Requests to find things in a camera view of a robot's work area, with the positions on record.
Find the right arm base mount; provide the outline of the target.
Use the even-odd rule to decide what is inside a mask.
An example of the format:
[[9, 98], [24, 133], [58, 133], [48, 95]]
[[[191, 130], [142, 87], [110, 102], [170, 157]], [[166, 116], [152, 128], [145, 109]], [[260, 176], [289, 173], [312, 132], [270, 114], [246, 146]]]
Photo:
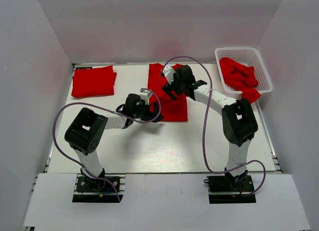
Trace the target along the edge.
[[239, 186], [230, 188], [225, 176], [207, 176], [203, 180], [208, 187], [208, 197], [210, 204], [252, 204], [256, 203], [255, 194], [247, 196], [253, 192], [254, 185], [250, 175]]

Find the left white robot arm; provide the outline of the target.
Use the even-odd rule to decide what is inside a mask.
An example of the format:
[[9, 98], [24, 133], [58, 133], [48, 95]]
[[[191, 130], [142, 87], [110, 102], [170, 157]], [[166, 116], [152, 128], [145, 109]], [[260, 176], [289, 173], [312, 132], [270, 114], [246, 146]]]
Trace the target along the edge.
[[97, 147], [107, 129], [126, 129], [134, 122], [159, 122], [163, 119], [161, 103], [158, 97], [151, 104], [150, 91], [142, 90], [140, 94], [129, 94], [124, 104], [107, 115], [99, 115], [89, 108], [82, 108], [67, 129], [64, 139], [78, 155], [81, 172], [89, 177], [88, 185], [95, 191], [105, 186], [105, 170], [102, 167]]

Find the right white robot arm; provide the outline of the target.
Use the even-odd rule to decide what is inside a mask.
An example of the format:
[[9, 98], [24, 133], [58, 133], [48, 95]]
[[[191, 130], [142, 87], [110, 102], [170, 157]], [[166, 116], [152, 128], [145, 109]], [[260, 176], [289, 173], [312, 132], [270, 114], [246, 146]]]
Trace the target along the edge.
[[221, 115], [223, 133], [229, 142], [228, 161], [223, 172], [225, 184], [232, 191], [238, 190], [247, 177], [248, 148], [258, 130], [250, 102], [230, 98], [212, 89], [205, 81], [197, 81], [188, 65], [177, 69], [166, 65], [161, 76], [166, 78], [162, 90], [173, 100], [177, 95], [186, 95]]

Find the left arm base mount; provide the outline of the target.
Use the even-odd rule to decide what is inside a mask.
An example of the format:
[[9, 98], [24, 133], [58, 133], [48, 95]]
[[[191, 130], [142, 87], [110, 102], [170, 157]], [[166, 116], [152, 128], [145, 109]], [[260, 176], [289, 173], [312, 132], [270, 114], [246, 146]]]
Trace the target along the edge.
[[119, 203], [125, 191], [125, 175], [105, 176], [115, 186], [118, 195], [111, 184], [100, 181], [97, 185], [78, 174], [75, 182], [73, 203]]

